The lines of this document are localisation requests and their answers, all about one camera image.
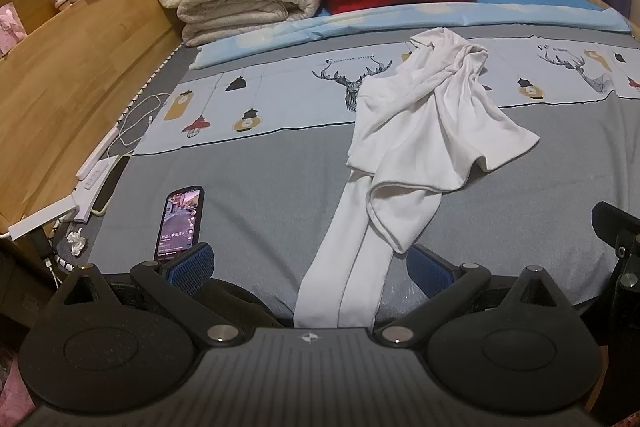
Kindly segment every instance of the white power strip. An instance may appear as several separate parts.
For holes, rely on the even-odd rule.
[[[71,211],[76,211],[77,208],[78,205],[72,195],[62,198],[60,201],[56,201],[55,203],[51,203],[49,206],[37,211],[35,214],[31,214],[31,216],[25,217],[15,223],[15,225],[11,225],[9,227],[11,239],[15,241],[26,233],[31,232],[31,230],[35,230],[37,227],[41,227],[51,221],[55,221],[59,217],[66,216],[66,214],[69,214]]]
[[[89,158],[84,161],[79,171],[76,172],[76,178],[83,181],[89,175],[89,172],[91,172],[95,164],[98,163],[100,156],[104,154],[111,143],[118,137],[119,132],[118,125],[114,125],[106,136],[102,138],[102,141],[98,143],[98,147],[89,155]]]

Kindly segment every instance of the white charging cable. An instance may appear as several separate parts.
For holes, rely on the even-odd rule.
[[[140,138],[136,138],[135,140],[126,143],[123,139],[122,136],[126,133],[129,132],[131,129],[133,129],[135,126],[137,126],[140,122],[142,122],[143,120],[145,120],[145,118],[149,117],[148,119],[148,124],[151,124],[151,121],[153,120],[153,117],[151,116],[153,113],[155,113],[158,109],[160,109],[162,107],[162,105],[164,104],[164,102],[160,99],[161,96],[166,96],[169,97],[171,96],[171,93],[168,92],[161,92],[159,94],[151,94],[148,97],[145,98],[145,100],[143,100],[142,102],[140,102],[138,105],[136,105],[136,107],[132,108],[124,117],[124,120],[122,121],[122,130],[120,131],[120,133],[118,133],[118,137],[113,141],[113,143],[108,147],[107,149],[107,158],[111,157],[111,147],[113,147],[113,145],[117,142],[122,143],[122,145],[124,147],[131,147],[134,143],[139,142],[140,140],[142,140],[142,136]],[[140,118],[138,118],[138,120],[136,120],[136,123],[133,125],[130,125],[129,127],[125,127],[127,124],[127,118],[129,118],[129,116],[131,115],[131,113],[138,107],[142,106],[143,103],[145,103],[147,100],[149,100],[150,98],[154,98],[156,100],[158,100],[158,105],[156,105],[156,107],[154,107],[152,110],[147,111],[143,116],[141,116]],[[131,154],[133,152],[133,149],[126,152],[125,154]]]

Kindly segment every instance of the bed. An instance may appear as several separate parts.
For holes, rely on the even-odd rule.
[[[135,72],[118,84],[117,100],[103,94],[85,112],[69,113],[66,149],[42,156],[38,176],[31,175],[37,183],[19,198],[3,198],[0,214],[10,223],[26,208],[68,194],[76,170],[113,122],[120,118],[127,128],[140,120],[110,150],[113,156],[130,152],[126,144],[137,145],[106,215],[73,225],[82,226],[88,247],[74,259],[60,234],[61,257],[90,261],[104,273],[128,271],[153,257],[166,195],[201,185],[206,196],[200,240],[215,251],[215,277],[251,291],[290,321],[300,282],[349,176],[354,107],[345,83],[367,70],[393,71],[412,52],[412,35],[446,25],[489,49],[482,85],[512,120],[541,139],[498,171],[473,171],[464,188],[443,197],[418,241],[454,264],[475,261],[500,275],[539,264],[572,302],[586,301],[599,293],[616,261],[591,229],[591,209],[604,200],[640,213],[634,168],[640,160],[640,46],[631,34],[636,28],[622,17],[582,3],[488,0],[468,11],[395,7],[375,17],[357,13],[280,25],[267,36],[251,32],[200,51],[174,50],[177,43],[169,37],[161,49],[153,44],[162,30],[175,37],[177,23],[150,4],[145,9],[155,33],[150,29],[146,42],[153,58],[114,47],[114,56],[127,57],[127,71]],[[66,60],[74,63],[77,55]],[[67,70],[58,68],[61,74]],[[31,89],[49,89],[45,77],[34,76]],[[67,89],[67,96],[78,105],[86,93],[79,77],[73,81],[77,90]],[[15,89],[27,89],[27,82],[25,74]],[[113,75],[92,82],[104,89],[99,86],[113,82]],[[33,159],[37,150],[27,137],[56,118],[51,112],[28,124],[10,148],[4,138],[3,150],[12,151],[12,179],[25,168],[20,158],[29,152]],[[88,119],[100,120],[95,132],[87,132]],[[29,204],[16,205],[20,198]],[[28,245],[17,248],[28,251]],[[424,299],[403,256],[395,256],[377,320],[410,311]]]

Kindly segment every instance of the gray bed sheet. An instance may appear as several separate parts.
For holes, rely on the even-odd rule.
[[[535,34],[638,47],[631,36],[576,28],[510,25],[455,31],[466,38]],[[183,81],[322,51],[405,42],[417,32],[310,42],[189,71]],[[169,64],[179,57],[180,52]],[[539,264],[574,303],[592,298],[616,258],[595,237],[591,209],[604,200],[640,214],[640,101],[612,93],[601,102],[503,111],[537,133],[539,145],[489,175],[473,172],[462,190],[443,197],[419,241],[452,263],[476,261],[500,275],[517,275],[525,265]],[[276,315],[291,318],[300,282],[349,174],[345,161],[352,132],[353,124],[282,130],[134,156],[84,258],[104,273],[126,272],[151,259],[166,195],[202,185],[200,240],[215,251],[214,276],[248,289]],[[409,279],[404,258],[396,256],[378,320],[404,314],[425,299]]]

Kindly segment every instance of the wooden headboard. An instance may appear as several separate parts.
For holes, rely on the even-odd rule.
[[[61,13],[52,3],[17,0],[29,36],[0,58],[0,233],[71,193],[180,43],[181,24],[157,0],[80,0]]]

